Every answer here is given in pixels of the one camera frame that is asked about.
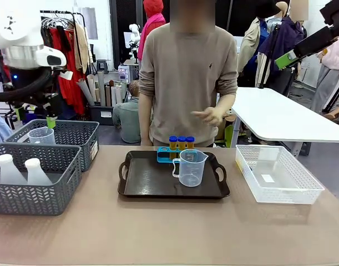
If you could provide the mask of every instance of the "gray plastic basket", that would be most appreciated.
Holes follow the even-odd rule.
[[[56,216],[63,213],[81,179],[80,147],[66,145],[0,144],[0,155],[11,154],[27,177],[25,161],[38,158],[51,186],[0,184],[0,214]]]
[[[24,125],[5,142],[30,142],[27,133],[47,126],[46,120],[36,119]],[[80,164],[82,172],[87,171],[99,150],[99,123],[85,121],[56,120],[54,138],[57,145],[77,145],[82,148]]]

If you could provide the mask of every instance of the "gray shirt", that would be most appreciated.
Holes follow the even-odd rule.
[[[113,111],[114,126],[121,125],[121,138],[127,143],[141,141],[138,118],[138,98],[132,97],[128,103],[117,104]]]
[[[140,93],[154,97],[150,137],[169,143],[171,135],[194,136],[201,146],[212,144],[217,127],[191,112],[216,106],[216,93],[235,95],[236,91],[236,43],[224,29],[173,33],[166,24],[147,36]]]

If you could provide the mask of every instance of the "measuring cup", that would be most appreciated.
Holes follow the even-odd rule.
[[[54,131],[48,127],[40,127],[31,130],[28,134],[30,143],[35,144],[56,144],[54,140]]]
[[[185,150],[179,159],[173,159],[173,176],[186,187],[196,187],[203,180],[205,161],[208,155],[198,150]],[[175,162],[180,162],[179,175],[175,175]]]

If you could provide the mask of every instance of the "white plastic basket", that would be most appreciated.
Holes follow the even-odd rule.
[[[237,145],[236,162],[257,202],[314,204],[325,190],[284,147]]]

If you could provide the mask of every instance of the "red hood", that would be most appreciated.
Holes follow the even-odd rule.
[[[153,15],[158,13],[162,13],[163,11],[163,1],[162,0],[144,0],[143,5],[145,7],[145,11],[147,17],[150,18]]]

